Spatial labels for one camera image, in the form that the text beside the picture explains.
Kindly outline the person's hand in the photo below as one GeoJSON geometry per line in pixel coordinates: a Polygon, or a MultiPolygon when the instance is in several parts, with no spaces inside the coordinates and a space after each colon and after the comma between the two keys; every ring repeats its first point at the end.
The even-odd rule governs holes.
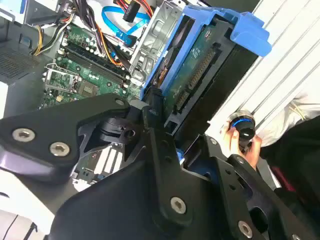
{"type": "Polygon", "coordinates": [[[242,153],[240,150],[240,133],[235,127],[229,128],[230,123],[227,121],[224,123],[220,130],[220,148],[222,153],[229,157],[230,155],[239,155],[244,158],[250,166],[256,171],[257,163],[260,158],[260,150],[262,140],[259,136],[255,135],[251,139],[251,146],[242,153]]]}

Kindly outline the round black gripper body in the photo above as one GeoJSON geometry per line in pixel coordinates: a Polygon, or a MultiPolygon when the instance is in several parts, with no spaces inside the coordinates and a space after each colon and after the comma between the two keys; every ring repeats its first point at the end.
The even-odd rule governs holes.
{"type": "Polygon", "coordinates": [[[135,162],[66,201],[51,240],[232,240],[220,193],[179,164],[165,166],[163,207],[150,163],[135,162]]]}

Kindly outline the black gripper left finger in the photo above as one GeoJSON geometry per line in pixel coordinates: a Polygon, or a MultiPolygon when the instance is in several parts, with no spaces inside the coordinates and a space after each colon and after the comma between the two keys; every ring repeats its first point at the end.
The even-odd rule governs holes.
{"type": "MultiPolygon", "coordinates": [[[[173,139],[162,123],[163,99],[153,89],[146,99],[127,102],[114,93],[43,108],[0,121],[0,167],[14,175],[0,190],[15,210],[35,221],[52,221],[71,197],[62,186],[78,161],[110,143],[127,145],[133,160],[177,164],[173,139]]],[[[158,180],[157,202],[164,206],[164,186],[158,180]]]]}

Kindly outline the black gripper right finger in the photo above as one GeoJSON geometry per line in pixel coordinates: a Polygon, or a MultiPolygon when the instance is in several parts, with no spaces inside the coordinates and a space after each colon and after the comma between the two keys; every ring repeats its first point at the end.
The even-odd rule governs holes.
{"type": "Polygon", "coordinates": [[[218,187],[225,239],[318,239],[308,222],[300,220],[244,158],[225,158],[215,139],[199,135],[184,156],[187,170],[209,177],[218,187]]]}

